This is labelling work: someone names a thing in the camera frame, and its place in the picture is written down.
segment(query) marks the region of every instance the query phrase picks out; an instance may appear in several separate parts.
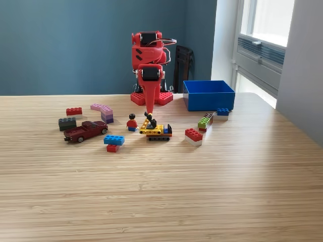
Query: minifigure red shirt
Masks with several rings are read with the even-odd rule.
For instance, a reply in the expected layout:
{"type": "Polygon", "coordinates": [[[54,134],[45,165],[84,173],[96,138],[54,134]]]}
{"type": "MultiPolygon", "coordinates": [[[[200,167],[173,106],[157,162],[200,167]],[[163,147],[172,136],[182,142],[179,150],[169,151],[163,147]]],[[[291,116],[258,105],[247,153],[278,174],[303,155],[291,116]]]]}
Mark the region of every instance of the minifigure red shirt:
{"type": "Polygon", "coordinates": [[[130,127],[130,128],[136,128],[136,127],[138,127],[136,120],[134,120],[134,119],[133,120],[129,120],[127,122],[127,127],[130,127]]]}

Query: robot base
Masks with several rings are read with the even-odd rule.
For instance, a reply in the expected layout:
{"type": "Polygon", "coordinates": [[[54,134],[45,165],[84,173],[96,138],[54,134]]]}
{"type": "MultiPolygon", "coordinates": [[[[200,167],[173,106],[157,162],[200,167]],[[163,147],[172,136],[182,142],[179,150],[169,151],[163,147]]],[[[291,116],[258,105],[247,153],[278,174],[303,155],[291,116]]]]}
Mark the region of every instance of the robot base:
{"type": "MultiPolygon", "coordinates": [[[[155,100],[155,104],[166,105],[167,103],[173,101],[173,94],[171,92],[161,92],[159,95],[159,99],[155,100]]],[[[143,93],[133,92],[130,95],[131,101],[136,103],[137,105],[145,104],[145,97],[143,93]]]]}

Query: black chair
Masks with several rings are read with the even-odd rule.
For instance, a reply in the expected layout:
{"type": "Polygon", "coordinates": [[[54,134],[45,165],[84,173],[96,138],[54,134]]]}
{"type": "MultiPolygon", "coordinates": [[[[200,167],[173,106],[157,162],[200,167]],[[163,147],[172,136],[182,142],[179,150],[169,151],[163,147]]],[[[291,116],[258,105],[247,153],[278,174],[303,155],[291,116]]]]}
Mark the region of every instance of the black chair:
{"type": "Polygon", "coordinates": [[[176,58],[175,58],[175,69],[174,69],[174,80],[173,88],[174,93],[179,92],[179,82],[180,82],[180,67],[183,66],[182,80],[181,80],[181,92],[183,92],[183,81],[188,80],[189,71],[194,75],[194,54],[190,48],[183,47],[180,45],[176,46],[176,58]]]}

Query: yellow lego vehicle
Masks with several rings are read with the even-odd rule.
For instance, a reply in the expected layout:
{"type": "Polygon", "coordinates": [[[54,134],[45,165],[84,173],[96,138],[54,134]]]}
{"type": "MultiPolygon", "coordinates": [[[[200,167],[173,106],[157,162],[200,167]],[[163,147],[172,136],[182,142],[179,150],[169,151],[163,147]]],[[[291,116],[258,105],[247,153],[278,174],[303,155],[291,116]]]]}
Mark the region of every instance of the yellow lego vehicle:
{"type": "Polygon", "coordinates": [[[152,119],[152,114],[147,114],[145,112],[145,122],[139,129],[139,133],[146,135],[149,141],[168,141],[173,134],[172,127],[167,125],[167,128],[164,128],[164,125],[157,125],[156,120],[152,119]]]}

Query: red toy car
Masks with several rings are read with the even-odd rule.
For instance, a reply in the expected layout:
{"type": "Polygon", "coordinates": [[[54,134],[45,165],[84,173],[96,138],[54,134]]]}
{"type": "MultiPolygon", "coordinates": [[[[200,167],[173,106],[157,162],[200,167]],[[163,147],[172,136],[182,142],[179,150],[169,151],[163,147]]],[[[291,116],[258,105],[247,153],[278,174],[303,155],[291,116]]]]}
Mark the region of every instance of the red toy car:
{"type": "Polygon", "coordinates": [[[87,138],[97,136],[99,134],[106,134],[107,125],[102,121],[85,121],[82,126],[64,131],[65,141],[83,142],[87,138]]]}

